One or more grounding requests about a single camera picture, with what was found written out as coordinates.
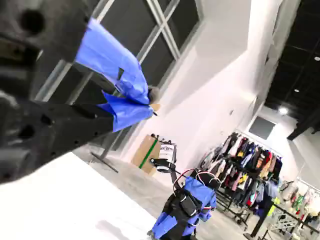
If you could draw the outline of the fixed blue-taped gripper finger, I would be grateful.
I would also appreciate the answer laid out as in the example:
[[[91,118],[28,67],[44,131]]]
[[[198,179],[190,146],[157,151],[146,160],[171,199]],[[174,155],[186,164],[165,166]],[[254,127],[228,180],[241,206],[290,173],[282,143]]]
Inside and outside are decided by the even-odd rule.
[[[163,226],[163,221],[166,217],[167,214],[165,212],[162,212],[160,216],[157,218],[155,224],[151,229],[154,237],[162,237],[166,233],[166,229]]]
[[[26,123],[34,129],[27,146],[25,173],[33,173],[54,159],[109,133],[152,117],[159,104],[138,103],[103,93],[101,104],[26,103]]]

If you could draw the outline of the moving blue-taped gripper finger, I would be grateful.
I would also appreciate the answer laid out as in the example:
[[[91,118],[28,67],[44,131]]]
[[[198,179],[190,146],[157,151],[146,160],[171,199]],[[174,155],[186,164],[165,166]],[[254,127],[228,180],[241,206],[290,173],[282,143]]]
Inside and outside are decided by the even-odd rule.
[[[166,230],[166,233],[164,235],[165,238],[175,238],[176,237],[176,231],[175,231],[176,225],[177,225],[176,217],[167,214],[166,218],[165,218],[165,230]]]
[[[78,63],[106,77],[126,98],[153,104],[159,91],[147,84],[137,58],[93,13],[96,0],[3,0],[0,3],[0,98],[31,102],[44,84],[42,53]]]

